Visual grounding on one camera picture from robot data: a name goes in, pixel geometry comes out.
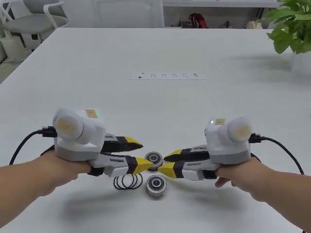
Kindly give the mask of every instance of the socket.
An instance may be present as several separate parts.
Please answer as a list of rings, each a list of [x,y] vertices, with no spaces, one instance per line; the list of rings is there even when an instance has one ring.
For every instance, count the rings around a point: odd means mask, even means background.
[[[158,72],[158,73],[148,73],[142,72],[133,75],[130,80],[205,80],[206,78],[202,77],[198,73],[170,73],[170,72]]]

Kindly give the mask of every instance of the table surface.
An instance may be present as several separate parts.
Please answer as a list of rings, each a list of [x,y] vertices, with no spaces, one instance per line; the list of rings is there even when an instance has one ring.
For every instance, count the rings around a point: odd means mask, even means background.
[[[212,117],[244,115],[253,130],[282,142],[311,173],[311,79],[294,77],[291,53],[277,55],[265,30],[57,29],[0,85],[0,166],[22,139],[50,125],[60,107],[97,107],[107,131],[166,155],[205,143]],[[130,81],[138,72],[196,72],[203,81]],[[16,162],[51,139],[32,138]],[[278,146],[252,146],[263,163],[298,172]],[[146,179],[151,174],[144,172]],[[79,179],[39,198],[2,233],[261,233],[300,230],[265,203],[214,181],[167,179],[151,200],[144,187],[117,191],[106,176]]]

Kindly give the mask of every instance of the ball bearing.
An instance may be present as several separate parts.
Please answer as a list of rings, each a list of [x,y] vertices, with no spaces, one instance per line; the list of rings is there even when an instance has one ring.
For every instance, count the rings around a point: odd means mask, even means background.
[[[163,157],[155,151],[146,154],[145,159],[153,163],[152,167],[148,169],[149,171],[157,171],[157,168],[163,164]]]
[[[147,194],[152,198],[160,198],[166,192],[166,180],[158,175],[153,175],[146,181]]]

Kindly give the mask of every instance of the potted plant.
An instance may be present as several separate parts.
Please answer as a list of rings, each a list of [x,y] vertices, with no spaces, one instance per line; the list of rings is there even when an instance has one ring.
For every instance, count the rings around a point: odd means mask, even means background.
[[[311,0],[283,0],[265,18],[276,24],[271,33],[275,51],[294,52],[292,71],[311,75]]]

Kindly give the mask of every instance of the hand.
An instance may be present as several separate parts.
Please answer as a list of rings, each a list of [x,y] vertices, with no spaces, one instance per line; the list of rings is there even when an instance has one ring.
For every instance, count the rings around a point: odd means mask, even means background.
[[[78,178],[80,173],[88,173],[91,166],[87,162],[70,162],[56,157],[54,151],[49,151],[39,158],[31,161],[33,168],[42,176],[46,187],[42,196],[54,191],[56,187],[62,186]]]
[[[219,179],[215,186],[219,188],[231,181],[232,186],[236,186],[250,193],[254,199],[262,201],[260,194],[265,190],[265,186],[273,172],[272,169],[257,159],[251,158],[251,160],[242,164],[221,166],[216,171]]]

